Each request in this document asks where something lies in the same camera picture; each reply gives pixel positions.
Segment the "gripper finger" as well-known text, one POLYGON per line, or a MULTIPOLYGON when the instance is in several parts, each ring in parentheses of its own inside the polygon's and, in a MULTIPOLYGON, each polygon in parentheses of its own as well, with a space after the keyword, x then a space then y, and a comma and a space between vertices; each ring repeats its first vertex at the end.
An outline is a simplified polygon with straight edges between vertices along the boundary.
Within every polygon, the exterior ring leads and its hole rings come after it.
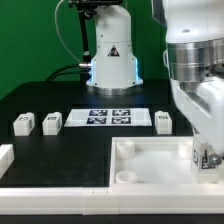
POLYGON ((205 151, 205 155, 202 157, 203 169, 214 169, 216 166, 222 163, 222 158, 217 154, 209 154, 205 151))

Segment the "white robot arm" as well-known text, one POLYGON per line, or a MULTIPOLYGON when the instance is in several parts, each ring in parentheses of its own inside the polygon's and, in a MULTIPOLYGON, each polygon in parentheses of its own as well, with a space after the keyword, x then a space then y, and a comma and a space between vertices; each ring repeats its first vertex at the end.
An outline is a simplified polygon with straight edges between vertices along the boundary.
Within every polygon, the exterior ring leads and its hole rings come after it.
MULTIPOLYGON (((121 0, 99 0, 97 53, 89 90, 122 94, 143 83, 131 49, 131 18, 121 0)), ((174 102, 205 141, 211 167, 224 159, 224 0, 151 0, 153 17, 166 26, 164 65, 174 102)))

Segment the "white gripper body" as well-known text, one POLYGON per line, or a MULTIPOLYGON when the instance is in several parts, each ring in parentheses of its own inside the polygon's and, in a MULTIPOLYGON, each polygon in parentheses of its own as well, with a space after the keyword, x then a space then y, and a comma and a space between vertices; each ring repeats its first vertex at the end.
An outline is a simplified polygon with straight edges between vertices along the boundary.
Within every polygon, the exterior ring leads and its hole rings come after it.
POLYGON ((224 79, 213 77, 199 83, 194 92, 170 80, 176 107, 220 156, 224 157, 224 79))

